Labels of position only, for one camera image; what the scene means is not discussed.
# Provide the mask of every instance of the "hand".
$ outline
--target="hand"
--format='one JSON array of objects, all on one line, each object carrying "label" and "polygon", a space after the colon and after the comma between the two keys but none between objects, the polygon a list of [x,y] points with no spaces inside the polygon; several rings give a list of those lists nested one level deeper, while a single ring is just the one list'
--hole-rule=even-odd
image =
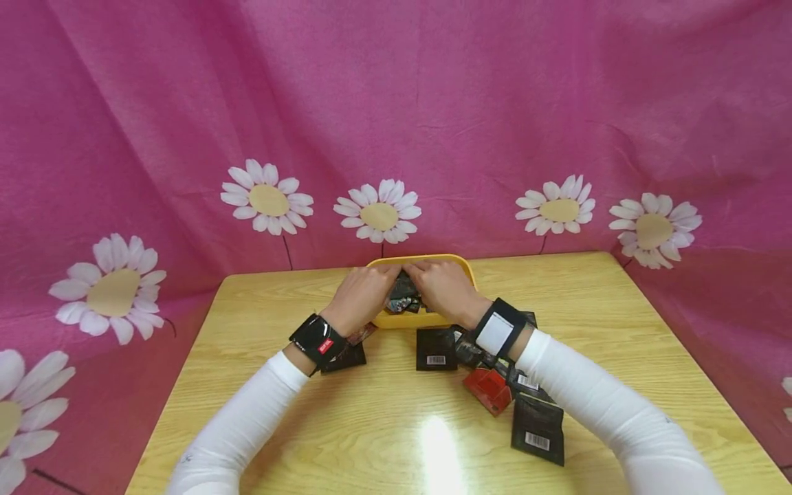
[{"label": "hand", "polygon": [[418,261],[404,269],[426,306],[464,329],[476,328],[493,303],[476,292],[462,267],[452,261]]},{"label": "hand", "polygon": [[401,270],[401,265],[353,268],[319,315],[343,337],[352,335],[385,307]]}]

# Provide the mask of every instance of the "daisy center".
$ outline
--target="daisy center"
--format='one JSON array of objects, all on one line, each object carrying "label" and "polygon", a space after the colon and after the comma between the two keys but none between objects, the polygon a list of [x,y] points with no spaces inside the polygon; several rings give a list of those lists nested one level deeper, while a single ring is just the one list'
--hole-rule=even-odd
[{"label": "daisy center", "polygon": [[126,316],[132,309],[132,301],[140,285],[140,274],[129,268],[101,277],[88,290],[86,302],[94,313],[102,316]]},{"label": "daisy center", "polygon": [[22,422],[22,408],[16,402],[0,402],[0,453],[11,443]]},{"label": "daisy center", "polygon": [[575,200],[552,200],[542,203],[539,214],[554,222],[572,222],[580,210],[581,206]]},{"label": "daisy center", "polygon": [[259,213],[269,216],[286,215],[289,212],[289,200],[286,195],[271,185],[254,185],[250,190],[250,206]]},{"label": "daisy center", "polygon": [[362,219],[366,225],[381,230],[382,232],[387,232],[396,227],[396,222],[398,222],[398,211],[396,211],[396,208],[386,203],[369,204],[360,210],[360,219]]},{"label": "daisy center", "polygon": [[638,234],[638,247],[647,250],[660,247],[674,234],[671,222],[657,213],[641,215],[635,221],[635,230]]}]

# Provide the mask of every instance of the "pink curtain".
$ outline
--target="pink curtain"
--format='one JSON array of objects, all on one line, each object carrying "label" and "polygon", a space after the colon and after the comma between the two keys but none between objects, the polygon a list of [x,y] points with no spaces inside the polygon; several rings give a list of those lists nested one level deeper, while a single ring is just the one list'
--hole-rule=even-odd
[{"label": "pink curtain", "polygon": [[437,252],[612,252],[792,465],[791,29],[759,0],[6,2],[0,493],[122,493],[225,276]]}]

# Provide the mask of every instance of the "person's left hand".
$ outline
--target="person's left hand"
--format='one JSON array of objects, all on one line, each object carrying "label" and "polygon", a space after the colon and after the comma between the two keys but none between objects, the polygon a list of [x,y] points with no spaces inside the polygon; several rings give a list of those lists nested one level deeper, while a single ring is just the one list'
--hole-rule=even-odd
[{"label": "person's left hand", "polygon": [[353,268],[319,315],[341,336],[349,337],[385,307],[401,270],[401,265]]}]

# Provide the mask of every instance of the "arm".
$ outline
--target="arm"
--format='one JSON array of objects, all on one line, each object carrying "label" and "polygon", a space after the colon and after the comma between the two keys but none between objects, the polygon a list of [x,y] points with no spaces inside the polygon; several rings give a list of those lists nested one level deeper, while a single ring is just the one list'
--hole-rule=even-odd
[{"label": "arm", "polygon": [[[381,311],[400,271],[397,265],[354,268],[320,315],[348,337]],[[168,495],[238,495],[242,472],[315,368],[293,344],[270,358],[187,447]]]},{"label": "arm", "polygon": [[[423,262],[405,270],[432,309],[464,328],[475,328],[492,304],[470,286],[458,265]],[[500,349],[485,350],[497,354]],[[528,328],[508,355],[615,453],[632,493],[724,493],[682,428],[588,358]]]}]

